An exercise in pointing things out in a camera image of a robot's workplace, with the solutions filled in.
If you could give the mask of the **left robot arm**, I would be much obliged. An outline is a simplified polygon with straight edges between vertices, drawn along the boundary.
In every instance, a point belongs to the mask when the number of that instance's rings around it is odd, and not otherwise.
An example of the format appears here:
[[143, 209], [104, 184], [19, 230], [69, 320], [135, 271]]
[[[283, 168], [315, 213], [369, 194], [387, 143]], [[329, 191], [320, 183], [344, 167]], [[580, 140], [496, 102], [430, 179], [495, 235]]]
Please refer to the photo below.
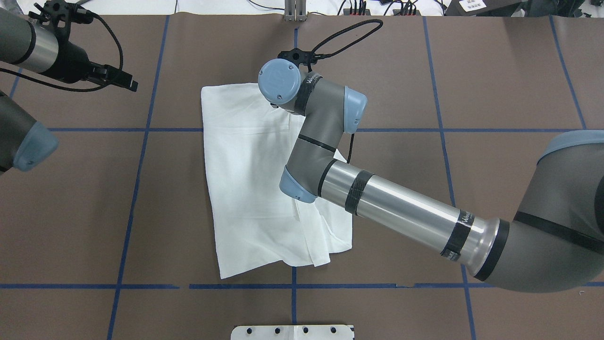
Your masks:
[[[91, 93], [116, 86], [136, 92], [138, 83], [125, 72], [121, 43], [106, 20], [80, 3], [48, 0], [35, 4], [26, 17], [2, 7], [0, 59], [12, 68], [2, 73], [71, 93]], [[118, 49], [115, 67], [90, 60], [87, 52], [70, 41], [73, 24], [98, 21]], [[59, 141], [43, 123], [4, 91], [0, 110], [0, 171], [28, 172], [58, 148]]]

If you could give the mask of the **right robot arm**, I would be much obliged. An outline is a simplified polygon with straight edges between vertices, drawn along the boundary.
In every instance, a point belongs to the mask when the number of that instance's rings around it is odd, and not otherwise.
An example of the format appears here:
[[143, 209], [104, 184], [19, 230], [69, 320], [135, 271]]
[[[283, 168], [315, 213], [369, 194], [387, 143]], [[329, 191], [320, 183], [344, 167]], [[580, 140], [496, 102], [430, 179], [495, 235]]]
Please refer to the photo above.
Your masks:
[[276, 108], [304, 117], [279, 187], [368, 218], [466, 266], [475, 279], [515, 292], [561, 292], [603, 271], [603, 131], [554, 137], [511, 221], [485, 220], [335, 158], [356, 132], [367, 97], [286, 59], [258, 75]]

